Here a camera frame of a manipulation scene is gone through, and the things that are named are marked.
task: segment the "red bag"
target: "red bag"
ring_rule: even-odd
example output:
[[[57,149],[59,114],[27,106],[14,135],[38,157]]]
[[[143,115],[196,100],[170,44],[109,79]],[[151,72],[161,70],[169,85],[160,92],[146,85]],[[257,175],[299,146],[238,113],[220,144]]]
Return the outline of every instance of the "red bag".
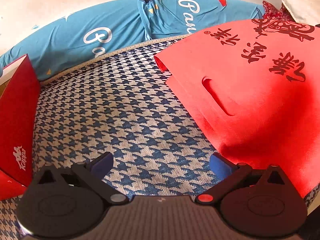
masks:
[[[28,55],[0,77],[0,200],[21,195],[32,180],[32,142],[40,84]]]
[[[320,182],[320,29],[229,22],[155,55],[213,146],[255,169],[277,163],[301,196]]]

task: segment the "kappa logo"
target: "kappa logo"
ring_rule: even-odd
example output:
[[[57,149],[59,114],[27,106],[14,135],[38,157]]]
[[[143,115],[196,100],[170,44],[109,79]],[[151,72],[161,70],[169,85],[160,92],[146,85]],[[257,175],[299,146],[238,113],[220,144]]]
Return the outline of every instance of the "kappa logo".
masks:
[[[26,171],[26,151],[22,148],[22,146],[14,147],[13,156],[16,157],[16,161],[19,164],[21,170]]]

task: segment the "red floral fabric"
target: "red floral fabric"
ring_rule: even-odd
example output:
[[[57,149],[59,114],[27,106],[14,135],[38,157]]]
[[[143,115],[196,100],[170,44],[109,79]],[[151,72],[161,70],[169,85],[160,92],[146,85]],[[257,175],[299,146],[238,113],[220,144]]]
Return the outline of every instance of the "red floral fabric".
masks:
[[[291,14],[287,10],[287,8],[282,4],[280,10],[278,10],[276,7],[274,7],[271,3],[267,1],[262,2],[263,7],[266,11],[263,18],[269,19],[269,20],[283,20],[283,21],[289,21],[294,22],[295,20],[292,18]]]

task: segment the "cardboard box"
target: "cardboard box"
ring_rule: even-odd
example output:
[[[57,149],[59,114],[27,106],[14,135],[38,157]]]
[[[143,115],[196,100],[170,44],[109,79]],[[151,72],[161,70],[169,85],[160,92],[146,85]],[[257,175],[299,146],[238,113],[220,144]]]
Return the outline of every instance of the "cardboard box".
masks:
[[[32,143],[40,83],[28,55],[0,77],[0,200],[24,193],[32,181]]]

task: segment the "blue and white houndstooth pattern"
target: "blue and white houndstooth pattern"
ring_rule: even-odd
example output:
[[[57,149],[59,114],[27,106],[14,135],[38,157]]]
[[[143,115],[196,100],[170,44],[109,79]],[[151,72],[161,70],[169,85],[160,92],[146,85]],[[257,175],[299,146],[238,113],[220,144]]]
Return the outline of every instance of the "blue and white houndstooth pattern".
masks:
[[[132,49],[73,71],[41,92],[34,171],[113,153],[105,182],[133,195],[197,195],[218,182],[214,148],[165,85],[153,55],[174,41]],[[19,198],[0,202],[0,239],[16,240]]]

